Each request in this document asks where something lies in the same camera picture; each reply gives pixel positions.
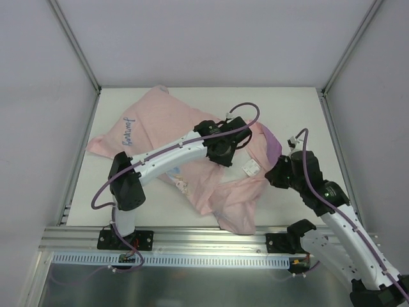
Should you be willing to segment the purple Elsa pillowcase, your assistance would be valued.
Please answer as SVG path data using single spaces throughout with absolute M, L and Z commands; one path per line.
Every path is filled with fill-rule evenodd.
M 275 166 L 282 155 L 282 145 L 268 127 L 261 124 L 261 128 L 266 139 L 266 156 L 271 166 Z

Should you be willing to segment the pink Journey pillow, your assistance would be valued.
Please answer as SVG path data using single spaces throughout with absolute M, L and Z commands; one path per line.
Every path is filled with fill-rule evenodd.
M 120 237 L 134 231 L 144 187 L 155 178 L 175 186 L 200 214 L 214 215 L 223 230 L 252 235 L 265 174 L 282 146 L 258 119 L 228 113 L 220 120 L 156 86 L 108 133 L 93 138 L 87 151 L 112 159 L 105 187 Z

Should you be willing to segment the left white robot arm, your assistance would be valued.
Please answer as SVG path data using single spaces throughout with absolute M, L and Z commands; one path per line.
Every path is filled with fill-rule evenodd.
M 118 153 L 108 176 L 114 202 L 111 242 L 118 249 L 127 249 L 133 244 L 135 213 L 146 201 L 143 190 L 146 184 L 177 166 L 202 158 L 220 166 L 232 166 L 235 151 L 251 139 L 250 126 L 254 123 L 245 123 L 240 116 L 219 123 L 206 120 L 179 140 L 139 158 Z

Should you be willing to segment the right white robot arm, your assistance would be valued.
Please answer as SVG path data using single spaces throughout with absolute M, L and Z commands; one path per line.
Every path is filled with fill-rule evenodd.
M 340 245 L 333 245 L 317 226 L 302 219 L 288 226 L 285 233 L 266 235 L 267 250 L 315 256 L 348 289 L 354 306 L 399 306 L 407 302 L 408 276 L 378 249 L 342 188 L 323 178 L 306 140 L 295 136 L 288 145 L 289 155 L 281 155 L 265 178 L 276 188 L 296 191 Z

